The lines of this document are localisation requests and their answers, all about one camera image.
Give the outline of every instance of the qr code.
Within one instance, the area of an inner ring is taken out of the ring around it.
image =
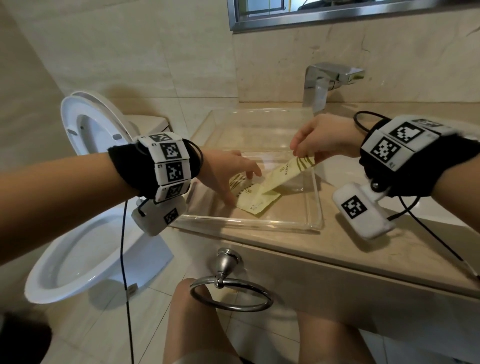
[[[183,183],[176,184],[175,186],[170,186],[167,191],[167,195],[165,199],[176,197],[180,195],[181,189],[183,187]]]
[[[175,182],[183,180],[183,168],[181,162],[171,162],[165,165],[167,168],[168,182]]]
[[[168,214],[166,214],[163,217],[163,220],[165,220],[165,223],[167,225],[171,224],[173,220],[175,220],[179,216],[179,212],[177,211],[177,208],[174,207],[173,210],[171,210]]]
[[[154,134],[154,135],[149,135],[150,138],[152,138],[154,141],[156,141],[157,143],[159,142],[164,142],[166,140],[173,140],[172,138],[170,138],[168,135],[166,135],[165,133],[162,133],[162,134]]]
[[[434,122],[434,121],[430,121],[430,120],[427,120],[427,119],[416,119],[416,120],[412,120],[412,121],[417,122],[418,124],[421,124],[421,125],[430,126],[431,128],[436,128],[438,126],[443,126],[443,124],[440,124],[439,122]]]
[[[383,137],[380,142],[371,150],[371,154],[377,156],[383,163],[388,162],[396,152],[400,150],[400,146],[390,139]]]
[[[179,151],[177,143],[162,143],[160,144],[160,147],[162,148],[163,156],[165,157],[165,159],[181,158],[181,153]]]
[[[365,211],[367,211],[365,205],[356,195],[353,196],[351,199],[347,200],[346,202],[342,203],[342,207],[351,219],[354,219],[358,215],[361,215]]]
[[[394,138],[401,140],[402,142],[408,143],[422,134],[424,131],[425,130],[419,128],[418,126],[410,124],[409,122],[405,122],[392,130],[389,134]]]

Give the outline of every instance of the marble countertop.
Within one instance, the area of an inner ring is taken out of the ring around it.
[[[242,107],[297,105],[248,103]],[[361,109],[390,117],[398,114],[434,115],[480,125],[480,104],[331,103],[327,104],[326,111],[351,117]],[[335,189],[321,182],[319,197],[324,228],[319,234],[229,227],[213,229],[205,224],[192,225],[188,230],[480,298],[480,282],[410,217],[399,218],[397,228],[372,242],[360,239],[346,221],[339,218],[339,211],[331,199]],[[480,270],[480,236],[477,233],[460,226],[431,221],[427,224]]]

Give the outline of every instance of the yellow packet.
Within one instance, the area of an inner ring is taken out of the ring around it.
[[[231,178],[229,184],[230,190],[238,198],[237,207],[254,215],[262,212],[280,197],[275,191],[261,193],[260,185],[248,180],[243,174]]]
[[[260,184],[261,193],[265,194],[268,191],[273,190],[314,165],[314,157],[292,158],[287,163],[275,168],[265,177],[265,180]]]

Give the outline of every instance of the person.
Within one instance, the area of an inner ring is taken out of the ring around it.
[[[368,126],[372,128],[375,123],[367,123]],[[320,114],[300,128],[290,148],[298,157],[315,155],[316,163],[334,155],[354,158],[361,155],[365,136],[350,118]],[[130,145],[117,151],[135,153],[134,149]],[[140,188],[126,182],[125,166],[120,168],[118,158],[113,158],[110,151],[40,163],[0,175],[0,207],[4,211],[0,218],[0,264],[139,194]],[[443,157],[448,153],[454,155],[448,148],[442,147],[440,151]],[[143,171],[133,154],[124,152],[129,168],[135,169],[135,176],[142,176]],[[205,150],[203,156],[204,163],[194,175],[228,204],[235,203],[228,186],[232,176],[241,172],[246,172],[249,178],[253,173],[262,174],[259,166],[242,157],[240,151]],[[461,162],[455,160],[435,178],[431,195],[480,231],[480,189],[477,187],[480,157],[472,154]],[[144,183],[144,179],[152,179],[152,171],[144,178],[136,177],[136,181]],[[187,280],[181,282],[172,299],[164,363],[182,361],[189,355],[192,356],[183,363],[195,363],[194,354],[198,351],[220,352],[226,355],[223,362],[238,362],[238,355],[221,330],[215,309],[196,302],[188,294],[189,284]],[[206,289],[198,290],[209,296]],[[300,363],[373,363],[356,329],[303,313],[299,313],[298,318]],[[217,363],[223,362],[221,358],[217,360]]]

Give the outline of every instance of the faucet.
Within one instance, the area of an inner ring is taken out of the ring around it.
[[[311,106],[313,114],[317,115],[325,108],[328,91],[354,84],[364,77],[365,71],[361,68],[327,62],[312,64],[305,70],[302,106]]]

